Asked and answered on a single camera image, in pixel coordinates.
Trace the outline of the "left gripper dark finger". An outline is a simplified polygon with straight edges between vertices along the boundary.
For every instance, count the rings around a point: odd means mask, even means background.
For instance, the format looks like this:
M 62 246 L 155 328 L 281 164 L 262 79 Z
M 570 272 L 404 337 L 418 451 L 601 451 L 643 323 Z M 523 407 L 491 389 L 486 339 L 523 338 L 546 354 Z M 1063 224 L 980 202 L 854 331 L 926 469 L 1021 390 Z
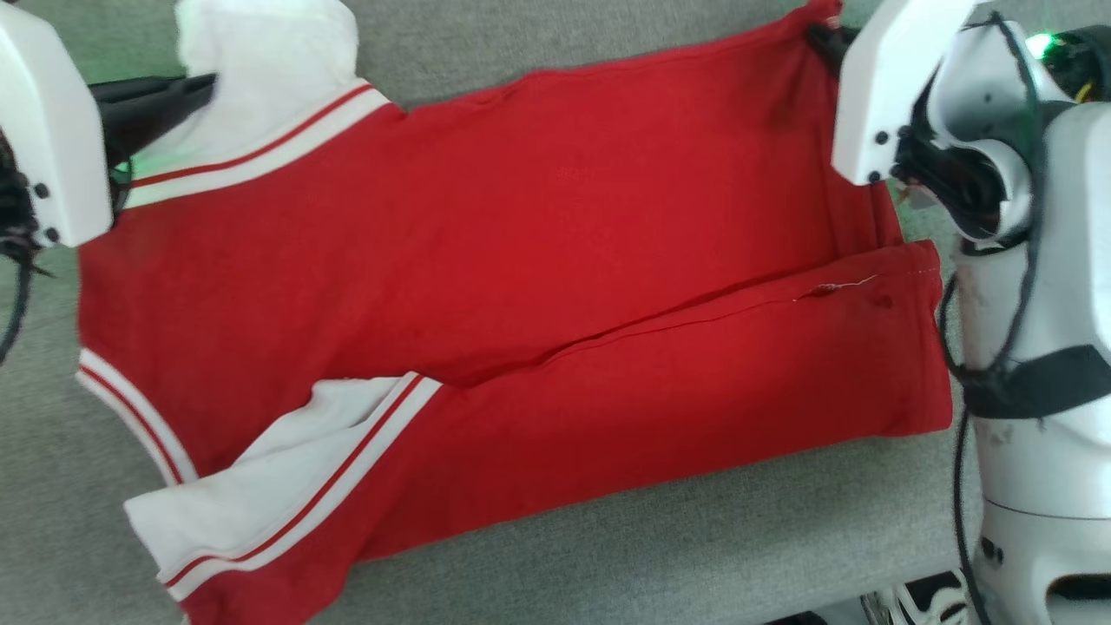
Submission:
M 116 168 L 187 119 L 172 108 L 100 108 L 106 165 Z
M 217 80 L 217 74 L 137 75 L 88 87 L 102 112 L 124 110 L 192 112 L 210 102 Z

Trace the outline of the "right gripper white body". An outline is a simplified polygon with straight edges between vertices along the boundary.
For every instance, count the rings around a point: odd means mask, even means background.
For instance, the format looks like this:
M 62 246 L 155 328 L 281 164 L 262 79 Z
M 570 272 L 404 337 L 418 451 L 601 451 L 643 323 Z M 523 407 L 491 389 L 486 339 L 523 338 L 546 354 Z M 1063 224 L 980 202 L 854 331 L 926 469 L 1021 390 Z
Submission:
M 917 183 L 964 236 L 992 234 L 992 88 L 969 46 L 989 0 L 881 0 L 838 65 L 831 162 L 855 187 Z

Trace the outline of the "red and white jersey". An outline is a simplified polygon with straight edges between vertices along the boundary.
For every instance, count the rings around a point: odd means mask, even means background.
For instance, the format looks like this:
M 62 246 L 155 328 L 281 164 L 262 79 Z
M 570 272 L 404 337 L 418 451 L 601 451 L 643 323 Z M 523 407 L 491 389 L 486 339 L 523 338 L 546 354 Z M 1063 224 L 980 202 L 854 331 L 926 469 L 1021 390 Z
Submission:
M 180 0 L 214 98 L 78 250 L 78 379 L 187 625 L 627 490 L 945 430 L 932 242 L 831 167 L 805 0 L 719 41 L 406 111 L 340 0 Z

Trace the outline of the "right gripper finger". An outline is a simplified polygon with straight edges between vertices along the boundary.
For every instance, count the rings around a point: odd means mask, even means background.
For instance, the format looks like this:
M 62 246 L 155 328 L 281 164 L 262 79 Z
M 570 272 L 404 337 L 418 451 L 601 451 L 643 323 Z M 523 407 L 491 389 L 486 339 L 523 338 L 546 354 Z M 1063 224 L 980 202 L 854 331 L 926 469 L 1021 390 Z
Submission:
M 805 27 L 805 42 L 820 56 L 830 75 L 841 75 L 845 53 L 857 39 L 859 28 L 810 23 Z

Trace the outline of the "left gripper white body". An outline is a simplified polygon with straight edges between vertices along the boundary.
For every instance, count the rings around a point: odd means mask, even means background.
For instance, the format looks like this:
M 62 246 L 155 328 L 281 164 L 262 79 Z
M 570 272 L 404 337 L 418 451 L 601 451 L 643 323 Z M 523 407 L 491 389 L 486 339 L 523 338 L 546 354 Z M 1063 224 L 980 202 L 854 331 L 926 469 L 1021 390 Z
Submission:
M 0 134 L 31 188 L 38 241 L 80 246 L 114 221 L 101 117 L 56 28 L 0 0 Z

